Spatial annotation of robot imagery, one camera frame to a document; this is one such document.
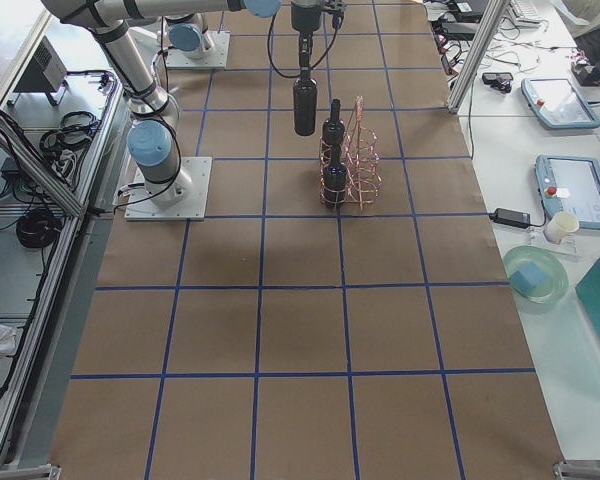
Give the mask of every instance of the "white cup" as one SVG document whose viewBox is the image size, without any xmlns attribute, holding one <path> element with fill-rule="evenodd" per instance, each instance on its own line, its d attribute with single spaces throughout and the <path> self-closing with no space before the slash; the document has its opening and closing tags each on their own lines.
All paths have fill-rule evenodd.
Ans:
<svg viewBox="0 0 600 480">
<path fill-rule="evenodd" d="M 558 212 L 544 227 L 544 238 L 551 243 L 560 243 L 567 235 L 577 232 L 580 221 L 573 213 Z"/>
</svg>

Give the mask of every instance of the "paper cup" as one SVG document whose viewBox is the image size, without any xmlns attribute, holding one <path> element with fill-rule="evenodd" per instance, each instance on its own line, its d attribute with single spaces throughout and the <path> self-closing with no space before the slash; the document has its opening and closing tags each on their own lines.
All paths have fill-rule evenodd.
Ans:
<svg viewBox="0 0 600 480">
<path fill-rule="evenodd" d="M 573 213 L 558 212 L 544 227 L 544 238 L 551 243 L 560 243 L 567 235 L 577 232 L 580 221 Z"/>
</svg>

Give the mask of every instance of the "tiled surface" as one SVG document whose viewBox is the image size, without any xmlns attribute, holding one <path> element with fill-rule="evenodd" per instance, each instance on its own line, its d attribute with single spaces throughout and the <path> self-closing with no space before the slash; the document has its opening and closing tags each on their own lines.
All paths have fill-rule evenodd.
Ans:
<svg viewBox="0 0 600 480">
<path fill-rule="evenodd" d="M 288 3 L 273 53 L 294 73 Z M 347 121 L 364 96 L 376 203 L 320 203 L 319 133 L 293 133 L 269 22 L 215 15 L 233 33 L 228 70 L 170 78 L 183 154 L 214 157 L 207 218 L 116 217 L 51 455 L 68 478 L 553 478 L 560 454 L 422 6 L 348 3 L 314 72 L 317 121 L 330 98 Z"/>
</svg>

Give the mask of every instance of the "table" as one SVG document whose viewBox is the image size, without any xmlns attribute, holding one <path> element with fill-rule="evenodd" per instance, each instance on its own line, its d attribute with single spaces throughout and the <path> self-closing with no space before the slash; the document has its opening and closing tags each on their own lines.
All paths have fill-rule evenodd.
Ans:
<svg viewBox="0 0 600 480">
<path fill-rule="evenodd" d="M 546 33 L 523 29 L 517 42 L 538 40 L 538 45 L 574 45 L 548 0 L 535 0 L 549 22 Z M 502 207 L 531 213 L 542 223 L 542 207 L 533 173 L 540 154 L 595 157 L 600 162 L 600 128 L 593 131 L 550 131 L 542 127 L 519 90 L 526 77 L 570 76 L 568 49 L 533 50 L 512 45 L 524 64 L 540 63 L 533 72 L 516 73 L 494 63 L 479 70 L 474 83 L 471 127 L 475 142 L 474 168 L 489 211 Z M 512 93 L 503 95 L 482 84 L 483 71 L 513 71 Z M 600 100 L 600 88 L 582 89 Z M 469 143 L 467 95 L 459 111 Z M 600 106 L 595 108 L 600 116 Z M 524 244 L 526 233 L 493 225 L 500 253 Z M 560 256 L 574 287 L 600 254 L 600 232 L 579 231 L 580 258 Z M 560 447 L 568 460 L 600 460 L 600 346 L 575 290 L 554 306 L 535 305 L 516 296 L 516 304 L 549 414 Z"/>
</svg>

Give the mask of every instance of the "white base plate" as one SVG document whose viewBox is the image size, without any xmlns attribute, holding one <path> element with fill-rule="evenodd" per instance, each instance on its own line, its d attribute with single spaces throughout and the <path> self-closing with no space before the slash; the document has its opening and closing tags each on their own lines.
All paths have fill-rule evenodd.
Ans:
<svg viewBox="0 0 600 480">
<path fill-rule="evenodd" d="M 124 217 L 127 220 L 204 220 L 207 209 L 207 193 L 211 177 L 211 157 L 183 157 L 181 169 L 191 176 L 193 188 L 186 197 L 171 205 L 159 205 L 151 200 L 126 207 Z M 140 169 L 134 182 L 144 182 Z M 143 189 L 132 190 L 129 203 L 147 198 Z"/>
<path fill-rule="evenodd" d="M 171 70 L 208 70 L 227 68 L 229 56 L 229 32 L 209 32 L 215 44 L 213 51 L 204 58 L 185 57 L 180 50 L 169 50 L 167 68 Z"/>
</svg>

